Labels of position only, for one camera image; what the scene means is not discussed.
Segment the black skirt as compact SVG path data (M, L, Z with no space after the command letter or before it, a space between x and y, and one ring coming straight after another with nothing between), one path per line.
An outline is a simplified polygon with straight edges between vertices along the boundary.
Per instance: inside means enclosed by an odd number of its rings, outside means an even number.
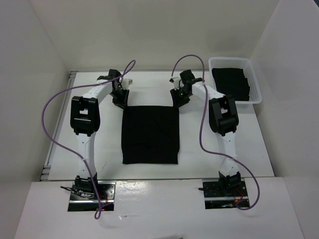
M178 164L179 109L128 106L123 110L123 164Z

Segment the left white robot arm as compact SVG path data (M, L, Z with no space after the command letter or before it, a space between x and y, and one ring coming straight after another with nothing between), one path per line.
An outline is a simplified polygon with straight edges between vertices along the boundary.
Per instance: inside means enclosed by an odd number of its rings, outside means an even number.
M70 126L76 134L80 159L75 178L74 193L88 199L97 199L99 186L94 161L95 136L100 128L99 103L108 95L113 97L113 104L124 109L128 104L131 79L123 79L118 70L111 69L107 76L100 76L97 83L82 96L71 100Z

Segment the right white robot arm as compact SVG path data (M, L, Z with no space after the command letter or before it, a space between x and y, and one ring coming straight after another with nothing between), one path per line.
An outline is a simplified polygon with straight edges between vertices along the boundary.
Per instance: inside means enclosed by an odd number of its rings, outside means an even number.
M169 80L174 88L170 90L173 106L180 108L197 96L204 101L204 112L200 126L202 134L206 112L210 129L216 134L219 151L215 155L223 157L219 168L218 188L224 196L229 196L241 183L241 174L236 162L235 135L239 118L235 100L230 95L218 92L205 84L202 78L196 78L191 70L185 70L179 77Z

